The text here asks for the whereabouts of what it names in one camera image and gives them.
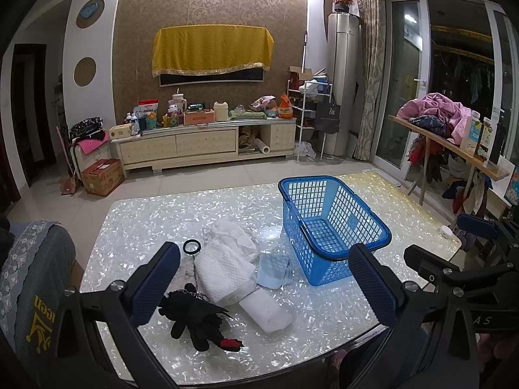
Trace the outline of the white detergent bottle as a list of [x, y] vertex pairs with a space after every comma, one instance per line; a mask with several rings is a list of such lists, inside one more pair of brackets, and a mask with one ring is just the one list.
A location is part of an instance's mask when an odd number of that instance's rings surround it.
[[475, 155], [481, 133], [481, 126], [480, 114], [476, 111], [472, 111], [471, 116], [466, 120], [465, 133], [460, 144], [460, 149], [470, 156]]

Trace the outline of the cream TV cabinet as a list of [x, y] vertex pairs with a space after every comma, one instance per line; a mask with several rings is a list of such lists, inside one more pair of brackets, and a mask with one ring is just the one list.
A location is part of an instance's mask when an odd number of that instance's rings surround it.
[[[262, 155], [254, 144], [261, 139], [271, 147]], [[248, 119], [205, 125], [180, 125], [144, 131], [111, 142], [123, 171], [148, 168], [164, 170], [240, 162], [293, 154], [296, 122], [281, 119]]]

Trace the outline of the white metal shelf rack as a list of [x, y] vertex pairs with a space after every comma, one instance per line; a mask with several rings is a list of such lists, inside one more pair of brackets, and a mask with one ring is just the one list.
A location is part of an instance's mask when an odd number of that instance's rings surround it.
[[332, 101], [332, 90], [332, 83], [322, 73], [313, 77], [304, 75], [304, 78], [296, 72], [289, 73], [286, 93], [296, 122], [295, 157], [298, 161], [310, 158], [309, 144], [317, 131], [318, 105]]

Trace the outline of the black shopping bag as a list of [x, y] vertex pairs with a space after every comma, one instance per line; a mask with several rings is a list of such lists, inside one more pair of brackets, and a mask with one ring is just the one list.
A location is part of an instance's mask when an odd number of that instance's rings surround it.
[[320, 102], [317, 104], [315, 128], [320, 132], [334, 135], [340, 127], [341, 107], [333, 102]]

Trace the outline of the black floral bag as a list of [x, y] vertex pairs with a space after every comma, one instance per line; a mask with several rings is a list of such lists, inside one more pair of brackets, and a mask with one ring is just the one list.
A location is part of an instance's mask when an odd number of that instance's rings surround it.
[[91, 117], [81, 120], [69, 130], [69, 136], [75, 139], [90, 139], [93, 135], [103, 130], [103, 119], [101, 117]]

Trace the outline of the black plush toy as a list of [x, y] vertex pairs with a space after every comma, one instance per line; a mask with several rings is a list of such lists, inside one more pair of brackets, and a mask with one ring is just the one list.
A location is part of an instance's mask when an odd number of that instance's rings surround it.
[[227, 352], [240, 352], [243, 344], [238, 339], [226, 338], [220, 330], [228, 310], [214, 305], [197, 292], [192, 283], [183, 289], [170, 291], [158, 304], [158, 313], [173, 322], [171, 337], [175, 340], [188, 331], [191, 343], [199, 352], [209, 350], [209, 344]]

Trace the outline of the cream plastic canister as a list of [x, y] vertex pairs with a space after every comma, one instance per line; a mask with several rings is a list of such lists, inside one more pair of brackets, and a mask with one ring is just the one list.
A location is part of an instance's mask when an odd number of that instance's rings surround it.
[[227, 102], [215, 102], [213, 105], [213, 111], [215, 114], [215, 122], [228, 121], [229, 116], [229, 105]]

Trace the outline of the pink storage box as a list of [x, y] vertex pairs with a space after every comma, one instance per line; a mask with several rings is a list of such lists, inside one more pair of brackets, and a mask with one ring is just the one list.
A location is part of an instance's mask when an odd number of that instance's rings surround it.
[[212, 109], [200, 111], [185, 111], [185, 125], [208, 124], [215, 121], [215, 112]]

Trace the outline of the cardboard box on floor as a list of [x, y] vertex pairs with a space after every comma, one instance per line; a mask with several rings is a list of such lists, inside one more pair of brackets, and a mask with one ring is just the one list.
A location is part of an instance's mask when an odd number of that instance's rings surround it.
[[119, 159], [100, 159], [81, 172], [88, 194], [105, 197], [123, 183], [125, 177]]

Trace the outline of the pink clothes pile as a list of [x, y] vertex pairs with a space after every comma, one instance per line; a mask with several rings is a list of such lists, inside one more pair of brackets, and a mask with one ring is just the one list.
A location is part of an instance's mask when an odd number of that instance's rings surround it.
[[472, 110], [459, 102], [452, 101], [441, 93], [429, 93], [420, 99], [412, 99], [403, 104], [397, 116], [403, 120], [423, 115], [435, 116], [447, 127], [446, 139], [460, 146], [465, 135], [465, 126]]

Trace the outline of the white waffle towel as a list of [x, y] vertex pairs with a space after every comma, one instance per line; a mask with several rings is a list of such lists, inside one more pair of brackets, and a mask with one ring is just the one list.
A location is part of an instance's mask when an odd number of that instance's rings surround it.
[[211, 303], [231, 306], [255, 290], [256, 266], [219, 240], [212, 240], [194, 260], [197, 285]]

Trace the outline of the standing air conditioner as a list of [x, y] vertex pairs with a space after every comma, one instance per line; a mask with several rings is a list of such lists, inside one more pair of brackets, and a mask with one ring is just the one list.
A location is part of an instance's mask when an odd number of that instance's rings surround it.
[[325, 154], [346, 154], [357, 83], [357, 58], [360, 53], [360, 19], [349, 12], [333, 12], [328, 16], [326, 74], [332, 84], [332, 99], [340, 110], [337, 133], [328, 135]]

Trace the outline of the blue plastic laundry basket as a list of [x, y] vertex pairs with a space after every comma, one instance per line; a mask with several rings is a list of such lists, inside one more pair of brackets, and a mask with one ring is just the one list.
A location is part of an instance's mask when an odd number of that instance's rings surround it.
[[283, 229], [310, 285], [349, 277], [349, 251], [362, 243], [371, 251], [392, 232], [370, 207], [336, 177], [288, 177], [278, 183]]

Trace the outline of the grey white fuzzy cloth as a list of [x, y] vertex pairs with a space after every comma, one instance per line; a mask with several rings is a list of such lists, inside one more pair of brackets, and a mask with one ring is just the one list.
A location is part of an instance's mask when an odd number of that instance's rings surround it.
[[293, 316], [263, 289], [250, 293], [238, 304], [267, 335], [284, 330], [294, 321]]

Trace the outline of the grey chair with yellow print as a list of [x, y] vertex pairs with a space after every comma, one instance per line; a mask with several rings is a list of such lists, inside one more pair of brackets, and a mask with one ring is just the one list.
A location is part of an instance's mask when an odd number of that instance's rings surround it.
[[74, 242], [59, 223], [18, 222], [1, 266], [1, 331], [23, 367], [44, 372], [53, 326], [76, 259]]

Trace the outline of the wooden side table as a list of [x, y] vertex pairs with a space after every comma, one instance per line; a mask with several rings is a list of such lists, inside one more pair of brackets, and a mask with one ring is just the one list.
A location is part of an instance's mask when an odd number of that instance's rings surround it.
[[428, 130], [425, 130], [421, 127], [413, 125], [407, 120], [404, 120], [400, 117], [393, 116], [393, 115], [389, 115], [388, 119], [407, 128], [409, 131], [412, 131], [418, 135], [422, 135], [425, 138], [426, 148], [425, 148], [424, 166], [423, 166], [423, 171], [422, 171], [422, 175], [421, 175], [421, 181], [415, 180], [412, 187], [407, 192], [408, 196], [413, 194], [414, 189], [417, 186], [417, 183], [420, 182], [420, 184], [421, 184], [420, 198], [419, 198], [420, 206], [423, 205], [423, 202], [425, 199], [425, 194], [427, 191], [427, 184], [428, 184], [427, 183], [427, 166], [428, 166], [428, 160], [429, 160], [429, 156], [430, 156], [430, 146], [431, 146], [432, 141], [435, 141], [437, 144], [441, 145], [444, 148], [447, 148], [447, 150], [450, 150], [452, 153], [465, 159], [466, 163], [471, 166], [467, 185], [465, 186], [465, 192], [464, 192], [465, 197], [467, 196], [467, 194], [469, 192], [475, 170], [479, 170], [482, 174], [486, 175], [487, 177], [492, 179], [494, 182], [498, 182], [500, 180], [503, 180], [506, 177], [511, 176], [511, 172], [505, 171], [503, 168], [498, 167], [494, 164], [491, 164], [491, 162], [482, 162], [476, 156], [472, 156], [472, 155], [467, 154], [466, 152], [463, 152], [463, 150], [460, 149], [460, 147], [447, 141], [445, 138], [443, 138], [439, 135], [435, 135], [434, 133], [429, 132]]

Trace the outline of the white paper roll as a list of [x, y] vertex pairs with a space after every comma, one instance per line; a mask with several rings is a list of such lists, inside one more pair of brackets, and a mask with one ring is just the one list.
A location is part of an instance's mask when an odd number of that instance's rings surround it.
[[264, 141], [261, 139], [255, 139], [254, 144], [262, 155], [268, 155], [271, 152], [271, 147], [264, 143]]

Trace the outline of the small white round lid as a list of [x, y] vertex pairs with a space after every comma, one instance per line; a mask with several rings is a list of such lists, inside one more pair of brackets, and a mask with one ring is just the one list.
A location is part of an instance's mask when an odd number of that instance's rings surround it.
[[451, 239], [454, 236], [453, 231], [445, 225], [442, 225], [440, 227], [440, 231], [441, 231], [441, 235], [444, 238]]

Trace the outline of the yellow cloth over TV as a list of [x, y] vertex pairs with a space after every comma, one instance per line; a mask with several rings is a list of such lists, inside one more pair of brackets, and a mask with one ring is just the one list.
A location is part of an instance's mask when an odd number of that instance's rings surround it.
[[151, 72], [154, 77], [205, 77], [251, 68], [269, 71], [273, 48], [273, 36], [262, 26], [170, 26], [154, 37]]

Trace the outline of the beige patterned curtain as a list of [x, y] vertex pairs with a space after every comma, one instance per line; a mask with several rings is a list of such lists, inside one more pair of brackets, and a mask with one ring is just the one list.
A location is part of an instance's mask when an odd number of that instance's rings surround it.
[[386, 38], [385, 0], [359, 0], [362, 19], [364, 104], [354, 158], [368, 161], [377, 125], [377, 101], [383, 83]]

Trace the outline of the orange snack bag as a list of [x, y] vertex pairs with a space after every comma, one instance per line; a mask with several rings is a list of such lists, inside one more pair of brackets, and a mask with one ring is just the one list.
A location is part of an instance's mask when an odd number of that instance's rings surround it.
[[277, 108], [278, 117], [283, 120], [291, 120], [293, 118], [292, 103], [286, 93], [281, 95], [281, 101]]

